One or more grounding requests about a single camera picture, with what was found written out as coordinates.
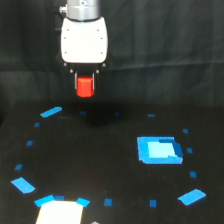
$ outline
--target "blue square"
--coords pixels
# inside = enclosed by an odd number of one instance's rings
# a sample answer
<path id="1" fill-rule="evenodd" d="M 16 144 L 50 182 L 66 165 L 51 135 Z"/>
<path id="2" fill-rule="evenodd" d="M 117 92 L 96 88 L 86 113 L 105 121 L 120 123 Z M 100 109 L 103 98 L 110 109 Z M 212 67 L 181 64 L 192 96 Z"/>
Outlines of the blue square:
<path id="1" fill-rule="evenodd" d="M 17 166 L 16 166 L 16 168 L 15 168 L 15 170 L 20 170 L 21 168 L 22 168 L 22 164 L 18 164 Z"/>
<path id="2" fill-rule="evenodd" d="M 105 199 L 104 205 L 105 206 L 112 206 L 112 199 Z"/>
<path id="3" fill-rule="evenodd" d="M 197 177 L 197 173 L 195 171 L 191 171 L 190 172 L 191 177 L 196 178 Z"/>
<path id="4" fill-rule="evenodd" d="M 155 114 L 148 114 L 147 116 L 148 117 L 155 117 L 156 115 Z"/>
<path id="5" fill-rule="evenodd" d="M 28 141 L 28 142 L 26 143 L 26 145 L 27 145 L 27 146 L 31 146 L 31 145 L 33 145 L 33 141 Z"/>
<path id="6" fill-rule="evenodd" d="M 76 201 L 77 204 L 79 205 L 82 205 L 83 207 L 87 207 L 87 205 L 90 203 L 90 201 L 88 200 L 85 200 L 83 198 L 79 198 L 77 201 Z"/>
<path id="7" fill-rule="evenodd" d="M 188 129 L 183 129 L 184 134 L 189 134 Z"/>
<path id="8" fill-rule="evenodd" d="M 39 127 L 40 127 L 40 123 L 35 123 L 35 124 L 34 124 L 34 127 L 35 127 L 35 128 L 39 128 Z"/>
<path id="9" fill-rule="evenodd" d="M 115 116 L 115 117 L 119 117 L 119 116 L 120 116 L 120 113 L 119 113 L 119 112 L 116 112 L 116 113 L 114 114 L 114 116 Z"/>
<path id="10" fill-rule="evenodd" d="M 80 111 L 80 115 L 87 115 L 86 111 Z"/>
<path id="11" fill-rule="evenodd" d="M 188 152 L 188 153 L 193 153 L 192 148 L 187 148 L 187 152 Z"/>
<path id="12" fill-rule="evenodd" d="M 54 199 L 55 199 L 56 201 L 64 201 L 65 196 L 54 196 Z"/>
<path id="13" fill-rule="evenodd" d="M 150 207 L 156 208 L 156 200 L 150 200 Z"/>

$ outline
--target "light blue square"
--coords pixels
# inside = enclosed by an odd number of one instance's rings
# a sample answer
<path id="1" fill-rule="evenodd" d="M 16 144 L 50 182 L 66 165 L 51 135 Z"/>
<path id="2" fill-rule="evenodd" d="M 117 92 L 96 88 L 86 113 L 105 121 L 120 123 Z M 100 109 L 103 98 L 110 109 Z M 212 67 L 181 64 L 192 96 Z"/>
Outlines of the light blue square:
<path id="1" fill-rule="evenodd" d="M 83 198 L 79 198 L 76 201 L 77 204 L 82 205 L 83 207 L 87 207 L 87 205 L 90 203 L 90 201 L 83 199 Z"/>
<path id="2" fill-rule="evenodd" d="M 176 157 L 172 143 L 148 142 L 150 158 Z"/>
<path id="3" fill-rule="evenodd" d="M 104 205 L 105 206 L 112 206 L 112 199 L 105 199 Z"/>

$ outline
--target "white object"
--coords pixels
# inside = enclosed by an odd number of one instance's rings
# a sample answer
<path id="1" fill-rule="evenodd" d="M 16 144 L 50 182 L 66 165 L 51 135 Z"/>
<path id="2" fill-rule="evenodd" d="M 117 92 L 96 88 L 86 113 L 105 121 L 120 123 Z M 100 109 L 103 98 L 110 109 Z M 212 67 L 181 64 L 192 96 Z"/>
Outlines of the white object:
<path id="1" fill-rule="evenodd" d="M 108 35 L 103 17 L 93 22 L 64 19 L 61 34 L 62 58 L 67 63 L 103 63 Z"/>
<path id="2" fill-rule="evenodd" d="M 41 206 L 36 224 L 80 224 L 82 211 L 76 202 L 48 202 Z"/>
<path id="3" fill-rule="evenodd" d="M 177 157 L 172 143 L 148 142 L 150 158 Z"/>

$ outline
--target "black surface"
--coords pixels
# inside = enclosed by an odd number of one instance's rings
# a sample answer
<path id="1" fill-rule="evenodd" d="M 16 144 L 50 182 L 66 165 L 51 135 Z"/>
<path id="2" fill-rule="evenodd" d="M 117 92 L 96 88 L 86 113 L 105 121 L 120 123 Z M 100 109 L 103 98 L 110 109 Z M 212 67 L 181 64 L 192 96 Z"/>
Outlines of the black surface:
<path id="1" fill-rule="evenodd" d="M 62 112 L 40 117 L 58 105 Z M 87 116 L 80 116 L 83 110 Z M 89 199 L 82 224 L 223 223 L 223 114 L 219 108 L 17 104 L 0 129 L 0 223 L 35 223 L 39 209 L 34 200 L 49 194 Z M 138 161 L 140 136 L 174 136 L 183 164 Z M 32 147 L 26 147 L 28 140 L 34 141 Z M 18 163 L 21 171 L 14 170 Z M 190 171 L 197 172 L 197 179 L 190 178 Z M 36 190 L 23 195 L 10 183 L 19 177 Z M 195 188 L 207 197 L 188 207 L 177 200 Z M 104 207 L 105 198 L 113 199 L 112 207 Z M 150 199 L 157 200 L 157 208 L 149 207 Z"/>

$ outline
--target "blue tape marker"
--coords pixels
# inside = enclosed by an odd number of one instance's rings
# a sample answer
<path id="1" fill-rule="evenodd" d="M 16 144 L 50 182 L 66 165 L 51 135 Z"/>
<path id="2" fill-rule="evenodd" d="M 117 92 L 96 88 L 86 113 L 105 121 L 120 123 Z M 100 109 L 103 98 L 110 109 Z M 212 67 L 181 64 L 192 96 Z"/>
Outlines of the blue tape marker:
<path id="1" fill-rule="evenodd" d="M 64 201 L 65 200 L 65 196 L 54 196 L 54 199 L 56 201 Z"/>
<path id="2" fill-rule="evenodd" d="M 33 145 L 33 141 L 28 141 L 28 142 L 26 143 L 26 145 L 27 145 L 27 146 L 31 146 L 31 145 Z"/>
<path id="3" fill-rule="evenodd" d="M 46 111 L 46 112 L 44 112 L 44 113 L 42 113 L 40 115 L 45 118 L 45 117 L 49 117 L 49 116 L 51 116 L 53 114 L 56 114 L 56 113 L 58 113 L 60 111 L 62 111 L 61 107 L 55 107 L 55 108 L 53 108 L 51 110 L 48 110 L 48 111 Z"/>
<path id="4" fill-rule="evenodd" d="M 22 177 L 19 179 L 11 181 L 11 183 L 17 187 L 20 191 L 22 191 L 24 194 L 31 193 L 35 190 L 35 188 L 29 184 L 26 180 L 24 180 Z"/>
<path id="5" fill-rule="evenodd" d="M 15 168 L 15 170 L 20 170 L 21 168 L 22 168 L 22 164 L 18 164 L 17 166 L 16 166 L 16 168 Z"/>
<path id="6" fill-rule="evenodd" d="M 182 201 L 185 205 L 190 205 L 202 198 L 206 197 L 206 194 L 202 191 L 195 189 L 181 197 L 178 198 L 178 200 Z"/>
<path id="7" fill-rule="evenodd" d="M 160 143 L 176 143 L 174 139 L 159 139 Z"/>
<path id="8" fill-rule="evenodd" d="M 188 129 L 183 129 L 184 134 L 189 134 Z"/>
<path id="9" fill-rule="evenodd" d="M 34 203 L 36 204 L 37 207 L 41 207 L 43 204 L 46 204 L 50 201 L 54 201 L 54 196 L 53 195 L 49 195 L 47 197 L 38 199 L 38 200 L 34 201 Z"/>
<path id="10" fill-rule="evenodd" d="M 80 115 L 87 115 L 86 111 L 80 111 Z"/>
<path id="11" fill-rule="evenodd" d="M 183 152 L 179 143 L 173 143 L 174 151 L 176 156 L 183 156 Z"/>
<path id="12" fill-rule="evenodd" d="M 90 201 L 88 200 L 85 200 L 83 198 L 79 198 L 77 201 L 76 201 L 77 204 L 79 205 L 82 205 L 83 207 L 87 207 L 87 205 L 90 203 Z"/>
<path id="13" fill-rule="evenodd" d="M 156 200 L 150 200 L 149 206 L 151 208 L 156 208 Z"/>
<path id="14" fill-rule="evenodd" d="M 192 148 L 187 148 L 187 152 L 188 152 L 188 153 L 193 153 Z"/>
<path id="15" fill-rule="evenodd" d="M 192 178 L 197 178 L 197 173 L 196 173 L 195 171 L 191 171 L 191 172 L 190 172 L 190 176 L 191 176 Z"/>
<path id="16" fill-rule="evenodd" d="M 148 117 L 155 117 L 156 115 L 155 114 L 148 114 L 147 116 Z"/>
<path id="17" fill-rule="evenodd" d="M 116 112 L 116 113 L 114 114 L 114 116 L 115 116 L 115 117 L 119 117 L 119 116 L 120 116 L 120 113 L 119 113 L 119 112 Z"/>
<path id="18" fill-rule="evenodd" d="M 112 202 L 113 202 L 112 199 L 105 199 L 104 206 L 112 206 Z"/>
<path id="19" fill-rule="evenodd" d="M 35 124 L 34 124 L 34 127 L 35 127 L 35 128 L 39 128 L 39 127 L 40 127 L 40 123 L 35 123 Z"/>

